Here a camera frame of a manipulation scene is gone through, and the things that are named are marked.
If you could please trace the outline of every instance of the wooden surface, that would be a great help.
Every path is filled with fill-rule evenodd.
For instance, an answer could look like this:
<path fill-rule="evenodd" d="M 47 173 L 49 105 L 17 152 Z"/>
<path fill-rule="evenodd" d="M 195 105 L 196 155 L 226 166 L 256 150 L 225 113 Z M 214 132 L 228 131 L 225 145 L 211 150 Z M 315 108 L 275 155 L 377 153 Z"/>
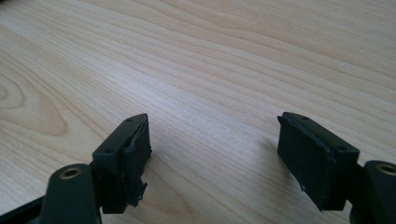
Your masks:
<path fill-rule="evenodd" d="M 0 214 L 146 112 L 138 207 L 105 223 L 348 223 L 276 155 L 283 111 L 396 160 L 393 0 L 0 2 Z"/>

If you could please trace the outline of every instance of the wood grain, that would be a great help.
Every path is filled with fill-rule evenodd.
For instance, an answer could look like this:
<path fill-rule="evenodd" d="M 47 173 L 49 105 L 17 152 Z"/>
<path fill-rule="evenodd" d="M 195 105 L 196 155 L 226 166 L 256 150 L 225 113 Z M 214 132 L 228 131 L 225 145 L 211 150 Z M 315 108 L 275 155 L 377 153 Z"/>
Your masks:
<path fill-rule="evenodd" d="M 348 223 L 276 155 L 283 111 L 396 159 L 392 0 L 0 2 L 0 214 L 148 113 L 144 200 L 105 223 Z"/>

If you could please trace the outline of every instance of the wood grain pattern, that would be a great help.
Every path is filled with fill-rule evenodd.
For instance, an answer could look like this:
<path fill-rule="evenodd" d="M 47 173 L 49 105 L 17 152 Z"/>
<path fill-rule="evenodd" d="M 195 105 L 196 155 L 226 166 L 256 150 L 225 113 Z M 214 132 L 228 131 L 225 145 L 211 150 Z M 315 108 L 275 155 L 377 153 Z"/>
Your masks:
<path fill-rule="evenodd" d="M 300 191 L 276 116 L 396 160 L 392 0 L 0 2 L 0 214 L 146 112 L 138 207 L 105 223 L 348 223 Z"/>

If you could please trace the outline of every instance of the dark object in corner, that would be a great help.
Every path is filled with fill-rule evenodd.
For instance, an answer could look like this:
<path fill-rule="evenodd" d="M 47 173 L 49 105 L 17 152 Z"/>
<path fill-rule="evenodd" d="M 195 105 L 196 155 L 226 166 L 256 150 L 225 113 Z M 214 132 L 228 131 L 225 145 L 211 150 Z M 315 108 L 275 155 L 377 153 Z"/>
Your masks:
<path fill-rule="evenodd" d="M 141 175 L 150 154 L 148 115 L 126 119 L 93 152 L 90 165 L 59 169 L 44 197 L 0 216 L 0 223 L 102 223 L 100 207 L 120 214 L 143 199 Z"/>
<path fill-rule="evenodd" d="M 312 119 L 285 112 L 277 154 L 320 211 L 353 204 L 350 222 L 396 223 L 396 166 L 357 164 L 359 150 Z"/>

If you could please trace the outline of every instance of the wooden table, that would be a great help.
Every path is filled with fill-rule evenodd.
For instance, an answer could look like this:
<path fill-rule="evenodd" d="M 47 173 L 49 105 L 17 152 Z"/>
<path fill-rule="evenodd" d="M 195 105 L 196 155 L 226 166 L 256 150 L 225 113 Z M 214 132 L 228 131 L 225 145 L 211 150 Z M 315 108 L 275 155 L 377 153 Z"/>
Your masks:
<path fill-rule="evenodd" d="M 276 155 L 283 111 L 395 162 L 395 2 L 0 2 L 0 214 L 148 113 L 144 200 L 105 223 L 348 223 Z"/>

